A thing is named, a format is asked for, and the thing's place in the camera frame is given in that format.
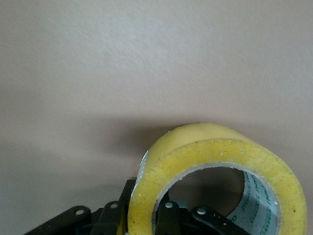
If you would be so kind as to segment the brown table cover sheet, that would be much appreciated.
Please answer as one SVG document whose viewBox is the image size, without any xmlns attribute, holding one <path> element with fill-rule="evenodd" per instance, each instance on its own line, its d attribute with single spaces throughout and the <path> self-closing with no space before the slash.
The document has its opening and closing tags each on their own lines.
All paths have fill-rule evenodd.
<svg viewBox="0 0 313 235">
<path fill-rule="evenodd" d="M 290 166 L 313 235 L 313 0 L 0 0 L 0 235 L 116 200 L 205 121 Z"/>
</svg>

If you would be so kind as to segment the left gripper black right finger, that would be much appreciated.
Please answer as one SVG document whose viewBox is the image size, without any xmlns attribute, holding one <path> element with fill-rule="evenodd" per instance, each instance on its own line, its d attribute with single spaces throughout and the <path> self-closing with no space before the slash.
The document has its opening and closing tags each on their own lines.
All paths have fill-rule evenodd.
<svg viewBox="0 0 313 235">
<path fill-rule="evenodd" d="M 156 235 L 245 235 L 245 230 L 208 206 L 189 211 L 166 193 L 156 214 Z"/>
</svg>

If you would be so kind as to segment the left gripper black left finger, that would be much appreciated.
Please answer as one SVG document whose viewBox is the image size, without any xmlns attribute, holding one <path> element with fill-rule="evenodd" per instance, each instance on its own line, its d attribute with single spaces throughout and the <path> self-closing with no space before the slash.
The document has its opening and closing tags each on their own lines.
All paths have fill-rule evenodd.
<svg viewBox="0 0 313 235">
<path fill-rule="evenodd" d="M 128 179 L 117 201 L 91 212 L 86 206 L 74 206 L 26 235 L 125 235 L 127 212 L 135 179 Z"/>
</svg>

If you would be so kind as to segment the yellow packing tape roll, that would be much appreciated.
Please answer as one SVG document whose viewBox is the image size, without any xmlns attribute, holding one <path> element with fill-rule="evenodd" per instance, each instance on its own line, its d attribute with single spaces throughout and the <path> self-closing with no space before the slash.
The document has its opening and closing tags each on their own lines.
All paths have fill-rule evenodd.
<svg viewBox="0 0 313 235">
<path fill-rule="evenodd" d="M 168 189 L 186 175 L 214 167 L 244 173 L 244 192 L 226 217 L 250 235 L 306 235 L 303 189 L 271 151 L 218 124 L 178 127 L 145 153 L 131 194 L 129 235 L 154 235 L 157 209 Z"/>
</svg>

